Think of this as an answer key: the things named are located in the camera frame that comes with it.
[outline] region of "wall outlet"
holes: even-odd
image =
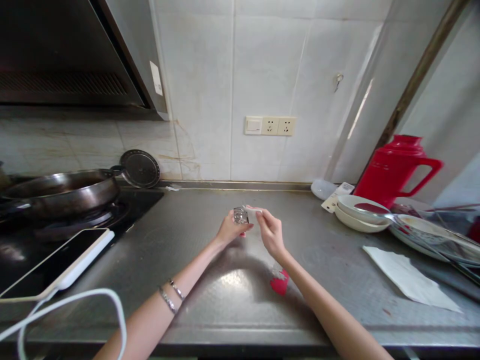
[[[272,116],[264,116],[261,123],[262,135],[277,135],[279,129],[279,118]]]
[[[296,117],[279,117],[278,118],[278,131],[279,136],[293,136],[295,134],[295,125],[297,125]]]

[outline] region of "woman's right hand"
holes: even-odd
[[[286,252],[282,236],[282,222],[264,208],[261,209],[261,213],[257,212],[255,215],[260,225],[263,245],[268,253],[276,261],[279,261],[279,257]]]

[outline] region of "red object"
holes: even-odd
[[[466,236],[480,244],[480,216],[475,218],[475,221]]]
[[[290,275],[285,269],[282,269],[280,274],[283,275],[282,278],[274,277],[272,280],[270,280],[270,286],[274,292],[284,296],[287,293]]]
[[[415,195],[444,165],[440,160],[427,158],[421,140],[417,136],[394,135],[392,142],[375,151],[353,194],[388,209],[396,198]],[[402,192],[419,165],[430,166],[431,171],[412,191]]]

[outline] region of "human arm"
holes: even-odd
[[[223,219],[217,235],[213,240],[172,280],[184,297],[190,293],[200,276],[212,259],[220,253],[233,239],[250,230],[252,224],[235,224],[233,210]],[[182,305],[180,297],[169,283],[162,286],[175,309]],[[127,344],[122,360],[147,359],[155,349],[174,318],[159,291],[150,296],[127,320]],[[122,339],[117,331],[96,354],[95,360],[116,360]]]
[[[345,360],[392,359],[374,337],[287,251],[283,242],[282,222],[266,209],[262,209],[262,213],[257,212],[256,217],[263,244],[288,272],[338,354]]]

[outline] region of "pot lid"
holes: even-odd
[[[148,189],[160,180],[160,167],[155,158],[142,150],[128,150],[120,158],[125,170],[123,178],[133,187]]]

